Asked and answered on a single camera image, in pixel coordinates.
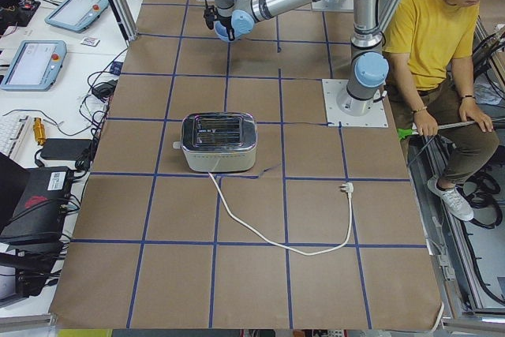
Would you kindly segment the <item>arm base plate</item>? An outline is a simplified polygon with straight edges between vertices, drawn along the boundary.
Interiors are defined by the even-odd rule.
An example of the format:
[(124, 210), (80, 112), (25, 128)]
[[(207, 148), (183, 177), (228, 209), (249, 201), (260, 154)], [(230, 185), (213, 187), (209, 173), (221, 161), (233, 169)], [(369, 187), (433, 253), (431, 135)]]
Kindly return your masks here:
[(387, 128), (382, 92), (357, 100), (347, 91), (348, 80), (323, 79), (323, 95), (327, 124), (331, 127)]

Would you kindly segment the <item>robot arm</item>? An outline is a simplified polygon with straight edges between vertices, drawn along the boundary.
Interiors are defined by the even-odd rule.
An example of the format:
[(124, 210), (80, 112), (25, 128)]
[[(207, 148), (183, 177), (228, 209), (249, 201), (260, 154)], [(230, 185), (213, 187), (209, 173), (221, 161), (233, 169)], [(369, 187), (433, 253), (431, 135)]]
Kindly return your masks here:
[[(256, 24), (323, 0), (213, 0), (204, 10), (207, 27), (225, 42), (249, 34)], [(351, 74), (336, 96), (341, 111), (362, 116), (386, 80), (389, 65), (381, 52), (379, 0), (353, 0)]]

